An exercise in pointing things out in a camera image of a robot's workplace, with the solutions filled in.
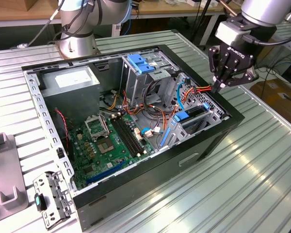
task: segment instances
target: aluminum extrusion table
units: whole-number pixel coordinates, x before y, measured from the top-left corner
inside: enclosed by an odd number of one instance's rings
[[[207,81],[206,55],[164,31],[97,40],[111,52],[167,44]],[[0,232],[46,232],[32,181],[57,170],[20,67],[61,60],[54,46],[0,51],[0,131],[15,135],[30,205],[0,221]],[[243,87],[222,95],[244,116],[211,156],[87,232],[288,232],[291,228],[291,125]],[[80,232],[73,213],[52,232]]]

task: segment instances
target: power cable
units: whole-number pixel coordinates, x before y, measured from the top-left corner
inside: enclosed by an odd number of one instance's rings
[[[22,49],[22,48],[26,48],[26,47],[29,47],[30,45],[32,45],[33,42],[36,41],[36,39],[45,30],[45,28],[47,28],[47,26],[53,21],[53,19],[55,18],[55,16],[58,14],[58,12],[60,11],[60,9],[62,8],[64,2],[65,2],[65,0],[62,0],[61,1],[60,5],[56,9],[56,11],[52,14],[52,16],[49,18],[49,20],[47,21],[47,23],[42,27],[42,29],[38,32],[38,34],[28,44],[20,44],[20,45],[17,45],[15,47],[12,47],[12,49],[17,49],[17,48],[18,49]]]

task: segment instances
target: metal bracket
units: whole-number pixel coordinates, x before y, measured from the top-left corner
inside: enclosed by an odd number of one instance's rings
[[[47,230],[70,218],[73,204],[60,171],[41,174],[33,181],[33,185],[36,192],[35,202],[38,211],[42,211]],[[45,210],[40,208],[41,200],[46,205]]]

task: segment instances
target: cardboard box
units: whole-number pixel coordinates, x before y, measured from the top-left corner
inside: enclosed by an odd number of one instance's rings
[[[250,90],[260,98],[264,81]],[[280,79],[266,81],[262,100],[291,123],[291,88]]]
[[[36,2],[37,0],[0,0],[0,7],[28,11]]]

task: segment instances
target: yellow wire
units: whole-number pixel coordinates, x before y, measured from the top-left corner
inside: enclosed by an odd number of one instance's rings
[[[114,101],[111,107],[107,108],[108,110],[112,110],[115,107],[117,96],[114,96]]]

